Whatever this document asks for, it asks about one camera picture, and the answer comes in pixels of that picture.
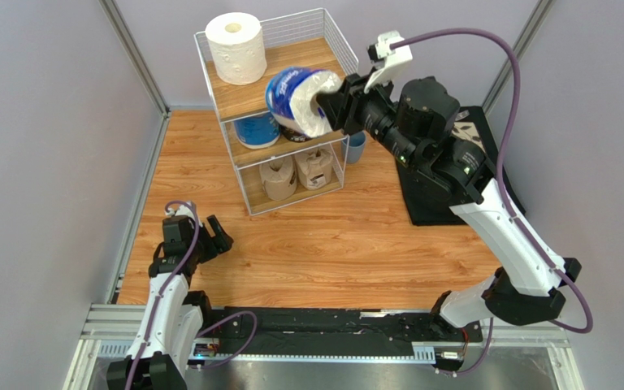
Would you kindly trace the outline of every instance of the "blue packaging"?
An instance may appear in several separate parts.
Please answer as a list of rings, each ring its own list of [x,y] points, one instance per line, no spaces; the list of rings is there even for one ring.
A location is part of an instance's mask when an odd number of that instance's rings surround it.
[[[309,137],[318,137],[331,128],[314,96],[338,90],[341,82],[332,71],[289,67],[269,81],[264,100],[279,124]]]
[[[271,114],[250,116],[235,121],[235,133],[242,145],[261,149],[274,145],[279,139],[279,125]]]

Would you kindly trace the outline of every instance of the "wooden floor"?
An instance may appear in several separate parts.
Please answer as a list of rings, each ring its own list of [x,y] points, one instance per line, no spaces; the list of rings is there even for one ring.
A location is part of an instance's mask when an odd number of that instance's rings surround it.
[[[374,141],[346,172],[340,191],[250,217],[215,115],[174,113],[119,303],[146,303],[173,199],[195,201],[203,220],[215,214],[235,239],[192,279],[215,306],[430,308],[498,267],[470,227],[410,224],[392,156]]]

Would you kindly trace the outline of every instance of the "black mat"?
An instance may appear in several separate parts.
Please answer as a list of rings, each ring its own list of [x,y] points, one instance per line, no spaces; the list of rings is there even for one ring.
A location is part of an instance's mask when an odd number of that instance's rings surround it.
[[[468,111],[469,115],[459,122],[472,122],[478,129],[479,139],[475,138],[474,141],[480,141],[483,144],[485,153],[489,158],[495,162],[497,160],[497,144],[492,137],[488,120],[485,117],[483,108],[479,106],[462,107],[461,111]],[[405,207],[408,209],[410,216],[410,222],[416,226],[431,226],[431,225],[462,225],[465,222],[463,219],[454,215],[449,209],[447,202],[437,201],[430,199],[426,195],[426,191],[423,185],[418,182],[414,175],[407,169],[396,164],[396,169],[399,174],[399,181],[401,182],[401,191],[403,192],[403,200]],[[509,191],[509,195],[517,205],[519,210],[523,214],[526,211],[521,206],[516,193],[509,184],[509,178],[505,171],[505,185]]]

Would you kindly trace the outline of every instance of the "wooden shelf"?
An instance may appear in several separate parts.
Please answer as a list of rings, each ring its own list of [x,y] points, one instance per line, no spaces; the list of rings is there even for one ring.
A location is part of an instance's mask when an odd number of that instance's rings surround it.
[[[310,148],[312,146],[320,145],[325,142],[338,141],[344,137],[342,132],[332,132],[325,136],[314,138],[307,142],[291,142],[288,141],[283,135],[279,137],[279,140],[272,146],[263,149],[249,149],[244,147],[237,139],[235,132],[235,126],[232,122],[226,123],[227,140],[230,144],[230,150],[232,153],[232,161],[236,167],[246,167],[251,164],[266,161],[271,158],[276,158]]]
[[[331,181],[322,188],[310,190],[298,183],[297,189],[293,195],[282,201],[273,201],[264,193],[262,179],[261,176],[259,176],[259,165],[245,168],[241,170],[240,173],[242,174],[242,182],[245,185],[245,192],[247,193],[249,208],[252,214],[263,213],[264,211],[273,210],[281,206],[289,205],[290,203],[298,202],[322,193],[329,193],[341,188],[341,183],[338,177],[336,177],[336,173],[332,170]]]
[[[345,76],[343,68],[323,37],[267,49],[266,65],[266,72],[259,81],[247,85],[233,85],[219,78],[213,61],[206,63],[206,71],[222,121],[265,111],[267,105],[264,102],[264,91],[269,80],[286,67],[328,69],[341,78]]]

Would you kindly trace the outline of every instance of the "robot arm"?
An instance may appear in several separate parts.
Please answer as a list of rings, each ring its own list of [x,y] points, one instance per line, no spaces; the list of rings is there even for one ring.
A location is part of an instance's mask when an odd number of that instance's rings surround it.
[[[110,390],[131,388],[186,389],[185,367],[192,341],[204,323],[210,323],[211,306],[203,291],[189,291],[197,264],[208,262],[232,247],[233,239],[215,216],[207,218],[211,236],[198,217],[185,206],[162,222],[163,243],[158,245],[149,266],[149,301],[139,332],[127,357],[108,368]],[[170,279],[189,251],[194,234],[195,247],[186,263]],[[136,371],[131,366],[136,360]]]
[[[368,49],[375,64],[370,74],[347,76],[338,92],[318,95],[317,103],[334,130],[349,135],[367,130],[418,177],[426,196],[447,201],[500,260],[502,268],[481,284],[443,294],[435,315],[454,328],[493,316],[514,325],[556,319],[565,303],[557,291],[561,277],[509,217],[492,161],[476,144],[452,135],[459,102],[434,77],[409,81],[399,100],[391,100],[391,79],[412,59],[407,45],[389,48],[402,40],[398,32],[380,35]],[[518,215],[557,268],[575,280],[579,262],[555,254]]]

